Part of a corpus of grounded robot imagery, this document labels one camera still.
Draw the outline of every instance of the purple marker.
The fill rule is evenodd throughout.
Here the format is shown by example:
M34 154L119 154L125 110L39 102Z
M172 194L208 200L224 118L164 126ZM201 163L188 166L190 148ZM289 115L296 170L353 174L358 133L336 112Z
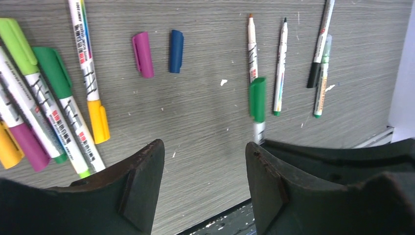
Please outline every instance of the purple marker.
M145 78L154 77L153 60L151 59L150 43L148 33L139 33L132 38L137 70Z
M49 164L50 157L41 147L33 131L29 129L13 107L2 85L0 85L0 117L8 126L33 169L35 171L43 170Z

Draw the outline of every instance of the green marker cap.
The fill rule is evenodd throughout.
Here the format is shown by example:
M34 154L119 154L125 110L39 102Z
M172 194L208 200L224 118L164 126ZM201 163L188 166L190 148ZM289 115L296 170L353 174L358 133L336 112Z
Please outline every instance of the green marker cap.
M81 179L83 179L83 178L86 178L86 177L90 176L91 173L90 173L89 170L87 170L85 172L79 173L78 175L79 175L79 177L81 177Z
M15 19L0 18L0 37L23 75L39 72L38 61Z
M58 99L72 96L70 90L72 82L59 53L50 47L32 47L32 49Z
M265 122L266 93L265 77L256 78L249 86L250 111L255 122Z

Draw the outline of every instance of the yellow marker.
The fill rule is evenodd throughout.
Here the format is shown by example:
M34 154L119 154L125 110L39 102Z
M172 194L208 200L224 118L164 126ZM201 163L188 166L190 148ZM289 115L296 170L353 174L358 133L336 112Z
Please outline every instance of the yellow marker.
M68 2L79 64L81 65L87 89L88 111L90 113L93 138L95 144L99 144L110 139L110 129L105 108L101 105L101 100L99 99L85 3L83 0L68 0Z
M22 149L3 121L0 122L0 149L0 162L4 169L14 167L24 157Z

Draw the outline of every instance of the green marker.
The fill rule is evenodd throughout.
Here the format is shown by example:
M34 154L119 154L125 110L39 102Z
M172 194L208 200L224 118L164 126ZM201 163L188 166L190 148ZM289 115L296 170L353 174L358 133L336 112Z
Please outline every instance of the green marker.
M81 178L89 176L88 165L82 152L76 144L55 98L50 93L45 79L40 73L36 56L33 54L32 48L30 48L17 21L11 18L0 18L0 36L32 92L35 94L36 100L52 125L76 173Z
M265 77L255 79L249 86L250 110L254 119L254 142L257 144L262 144L265 141L266 93Z
M46 78L49 80L50 85L64 108L64 113L68 117L69 123L75 130L75 135L81 143L82 150L88 162L95 172L102 171L105 169L104 162L99 156L91 133L72 96L72 91L70 90L72 82L70 81L61 56L55 49L50 47L32 47L32 49L45 72Z
M322 67L321 67L321 74L319 79L319 86L317 87L317 96L316 96L316 103L314 105L314 117L320 118L323 114L323 105L324 105L324 98L325 98L325 89L327 87L327 73L328 73L328 59L330 57L330 49L331 49L331 40L332 37L330 34L327 35L323 57L322 57Z

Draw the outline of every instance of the white wall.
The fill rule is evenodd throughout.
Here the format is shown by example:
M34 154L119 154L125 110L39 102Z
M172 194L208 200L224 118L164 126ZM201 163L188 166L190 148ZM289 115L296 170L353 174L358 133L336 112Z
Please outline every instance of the white wall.
M395 128L392 142L415 137L415 3L393 92L389 124Z

